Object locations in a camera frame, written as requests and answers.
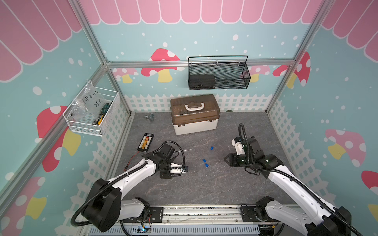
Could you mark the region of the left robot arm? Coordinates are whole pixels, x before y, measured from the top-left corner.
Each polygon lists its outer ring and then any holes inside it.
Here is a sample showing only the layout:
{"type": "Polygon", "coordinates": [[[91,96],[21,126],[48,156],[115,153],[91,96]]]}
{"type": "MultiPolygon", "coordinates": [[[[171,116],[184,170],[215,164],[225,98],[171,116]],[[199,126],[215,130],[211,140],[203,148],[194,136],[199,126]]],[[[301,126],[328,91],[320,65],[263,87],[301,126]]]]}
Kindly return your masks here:
{"type": "Polygon", "coordinates": [[[152,219],[151,205],[140,197],[124,200],[126,194],[143,180],[160,173],[162,179],[179,177],[185,170],[185,161],[176,164],[178,152],[185,156],[183,149],[174,141],[165,141],[156,150],[143,155],[135,166],[122,174],[109,179],[98,179],[92,185],[85,202],[73,214],[70,224],[73,227],[94,225],[106,232],[116,222],[122,224],[126,219],[135,219],[142,226],[152,219]]]}

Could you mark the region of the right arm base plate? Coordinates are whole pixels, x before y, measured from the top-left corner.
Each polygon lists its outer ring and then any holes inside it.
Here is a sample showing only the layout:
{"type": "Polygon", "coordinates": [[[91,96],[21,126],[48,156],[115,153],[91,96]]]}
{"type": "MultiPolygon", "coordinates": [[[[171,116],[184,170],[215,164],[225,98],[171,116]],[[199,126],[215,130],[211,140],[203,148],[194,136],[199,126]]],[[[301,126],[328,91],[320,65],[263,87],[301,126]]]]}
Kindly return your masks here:
{"type": "Polygon", "coordinates": [[[273,224],[279,222],[270,218],[265,209],[261,206],[248,206],[242,204],[240,206],[240,211],[243,222],[272,222],[273,224]]]}

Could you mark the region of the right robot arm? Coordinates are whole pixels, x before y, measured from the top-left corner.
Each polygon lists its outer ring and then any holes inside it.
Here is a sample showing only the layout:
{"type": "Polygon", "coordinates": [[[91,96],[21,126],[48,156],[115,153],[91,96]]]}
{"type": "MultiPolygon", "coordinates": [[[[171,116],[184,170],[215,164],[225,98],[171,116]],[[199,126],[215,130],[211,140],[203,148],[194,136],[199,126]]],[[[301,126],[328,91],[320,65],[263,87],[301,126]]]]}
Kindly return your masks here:
{"type": "Polygon", "coordinates": [[[264,176],[301,208],[301,211],[297,211],[265,196],[255,206],[240,207],[245,222],[277,220],[304,236],[360,235],[352,226],[351,213],[347,209],[335,207],[309,189],[280,159],[272,154],[265,155],[255,138],[236,137],[231,142],[236,152],[224,158],[229,166],[264,176]]]}

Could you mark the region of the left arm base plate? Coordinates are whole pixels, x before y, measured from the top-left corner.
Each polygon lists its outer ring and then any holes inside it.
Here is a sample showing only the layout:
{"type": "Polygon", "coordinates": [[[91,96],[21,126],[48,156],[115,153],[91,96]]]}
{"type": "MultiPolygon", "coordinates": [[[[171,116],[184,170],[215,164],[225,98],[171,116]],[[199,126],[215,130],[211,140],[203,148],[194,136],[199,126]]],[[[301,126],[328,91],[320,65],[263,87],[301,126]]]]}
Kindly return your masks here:
{"type": "Polygon", "coordinates": [[[144,209],[140,216],[122,220],[123,223],[161,223],[163,217],[163,207],[148,207],[144,209]]]}

